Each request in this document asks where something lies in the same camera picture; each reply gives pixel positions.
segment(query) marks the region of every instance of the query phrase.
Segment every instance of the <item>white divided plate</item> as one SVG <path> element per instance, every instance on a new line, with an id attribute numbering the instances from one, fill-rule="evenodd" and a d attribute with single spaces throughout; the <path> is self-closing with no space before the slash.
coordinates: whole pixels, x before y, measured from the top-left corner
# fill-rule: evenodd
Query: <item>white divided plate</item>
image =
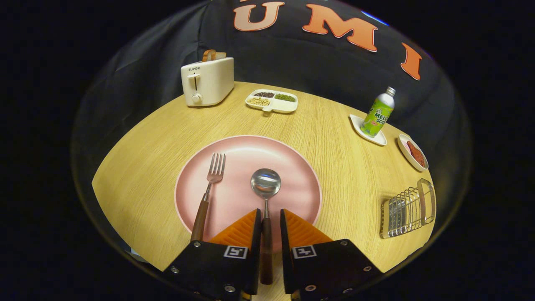
<path id="1" fill-rule="evenodd" d="M 382 130 L 379 131 L 379 133 L 377 133 L 377 135 L 372 138 L 372 137 L 366 135 L 363 131 L 361 131 L 361 124 L 364 122 L 364 119 L 362 119 L 362 118 L 360 118 L 358 116 L 355 116 L 353 114 L 349 114 L 349 118 L 351 118 L 351 123 L 353 124 L 353 128 L 355 128 L 355 131 L 357 131 L 357 133 L 362 138 L 364 138 L 366 140 L 369 140 L 369 141 L 372 141 L 373 143 L 379 144 L 379 145 L 386 145 L 387 144 L 386 137 L 383 134 Z"/>
<path id="2" fill-rule="evenodd" d="M 255 96 L 255 94 L 259 93 L 259 92 L 273 93 L 274 96 L 273 97 Z M 283 94 L 283 95 L 291 96 L 291 97 L 295 98 L 295 102 L 276 99 L 275 96 L 277 94 Z M 251 98 L 253 98 L 253 97 L 260 97 L 262 99 L 269 100 L 270 104 L 268 106 L 259 106 L 257 104 L 249 103 L 249 100 Z M 262 110 L 264 112 L 274 111 L 274 112 L 277 112 L 277 113 L 291 113 L 291 112 L 293 112 L 293 111 L 295 111 L 297 109 L 297 96 L 295 96 L 292 93 L 279 92 L 279 91 L 268 90 L 268 89 L 258 89 L 258 90 L 254 90 L 251 94 L 249 94 L 249 96 L 245 99 L 245 103 L 248 106 L 252 107 L 252 108 L 260 109 L 260 110 Z"/>
<path id="3" fill-rule="evenodd" d="M 425 157 L 424 152 L 422 152 L 422 155 L 424 156 L 425 167 L 422 167 L 420 163 L 418 163 L 418 161 L 416 161 L 416 159 L 414 159 L 414 157 L 410 154 L 410 148 L 407 145 L 407 141 L 410 141 L 412 145 L 414 145 L 416 148 L 420 150 L 420 152 L 422 152 L 420 147 L 416 143 L 414 143 L 414 141 L 409 136 L 400 134 L 398 137 L 398 146 L 400 147 L 400 150 L 405 156 L 405 158 L 407 158 L 410 164 L 412 164 L 412 166 L 416 168 L 418 171 L 427 170 L 429 168 L 429 163 L 427 162 L 427 158 Z"/>

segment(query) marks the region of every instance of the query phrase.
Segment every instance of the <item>white saucer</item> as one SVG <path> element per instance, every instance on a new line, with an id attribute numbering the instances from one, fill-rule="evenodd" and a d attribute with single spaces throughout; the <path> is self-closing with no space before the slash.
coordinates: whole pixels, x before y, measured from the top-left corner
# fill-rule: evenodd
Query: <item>white saucer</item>
<path id="1" fill-rule="evenodd" d="M 410 149 L 407 145 L 407 141 L 410 141 L 414 145 L 414 147 L 418 148 L 420 152 L 422 152 L 420 147 L 409 136 L 400 134 L 398 137 L 398 146 L 405 158 L 407 158 L 410 164 L 418 171 L 422 172 L 424 170 L 427 170 L 429 168 L 429 163 L 427 162 L 427 158 L 425 157 L 424 152 L 422 152 L 422 155 L 424 156 L 425 167 L 421 166 L 420 163 L 418 163 L 418 161 L 416 161 L 416 159 L 410 154 Z"/>
<path id="2" fill-rule="evenodd" d="M 382 146 L 387 144 L 386 137 L 382 131 L 379 131 L 379 133 L 377 133 L 377 135 L 375 135 L 375 137 L 372 138 L 361 131 L 361 124 L 364 122 L 364 119 L 358 116 L 355 116 L 353 114 L 349 114 L 349 118 L 351 118 L 351 123 L 353 124 L 353 128 L 355 129 L 355 131 L 357 131 L 357 133 L 362 138 L 372 141 L 373 143 L 382 145 Z"/>

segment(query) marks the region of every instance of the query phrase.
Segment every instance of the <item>metal spoon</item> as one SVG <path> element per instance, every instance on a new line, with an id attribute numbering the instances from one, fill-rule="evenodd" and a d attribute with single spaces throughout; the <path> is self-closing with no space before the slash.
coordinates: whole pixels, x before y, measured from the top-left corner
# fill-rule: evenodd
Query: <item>metal spoon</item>
<path id="1" fill-rule="evenodd" d="M 268 200 L 279 192 L 280 177 L 274 170 L 262 168 L 251 177 L 253 191 L 265 200 L 264 219 L 262 220 L 262 248 L 260 249 L 260 283 L 273 283 L 273 241 L 271 238 L 271 219 Z"/>

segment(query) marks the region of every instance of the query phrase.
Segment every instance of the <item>orange letter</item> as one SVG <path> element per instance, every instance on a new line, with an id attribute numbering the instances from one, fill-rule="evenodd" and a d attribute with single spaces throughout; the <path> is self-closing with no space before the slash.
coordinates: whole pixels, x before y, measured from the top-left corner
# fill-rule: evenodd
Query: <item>orange letter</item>
<path id="1" fill-rule="evenodd" d="M 422 57 L 409 45 L 401 43 L 405 47 L 405 63 L 401 63 L 403 70 L 408 73 L 412 78 L 420 80 L 420 74 L 418 69 L 420 68 L 420 61 Z"/>
<path id="2" fill-rule="evenodd" d="M 262 4 L 266 7 L 266 14 L 264 20 L 256 23 L 249 22 L 249 16 L 251 15 L 251 10 L 256 7 L 256 5 L 245 5 L 234 10 L 236 16 L 234 17 L 234 28 L 239 31 L 248 32 L 248 31 L 261 31 L 275 24 L 277 21 L 277 15 L 279 13 L 279 6 L 284 5 L 284 2 L 267 2 Z"/>
<path id="3" fill-rule="evenodd" d="M 307 7 L 312 9 L 312 16 L 310 24 L 303 26 L 304 31 L 327 34 L 328 31 L 323 28 L 327 22 L 335 37 L 343 37 L 346 33 L 353 31 L 353 34 L 347 37 L 350 43 L 371 52 L 377 52 L 377 47 L 373 44 L 373 33 L 377 29 L 374 25 L 358 18 L 344 21 L 332 9 L 321 5 L 307 4 Z"/>

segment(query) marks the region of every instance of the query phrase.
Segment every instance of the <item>toaster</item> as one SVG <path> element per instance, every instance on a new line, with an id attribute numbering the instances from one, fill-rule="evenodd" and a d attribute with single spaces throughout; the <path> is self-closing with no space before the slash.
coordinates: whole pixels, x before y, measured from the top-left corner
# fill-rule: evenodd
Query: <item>toaster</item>
<path id="1" fill-rule="evenodd" d="M 190 107 L 212 106 L 234 88 L 234 58 L 196 62 L 180 68 L 182 89 Z"/>

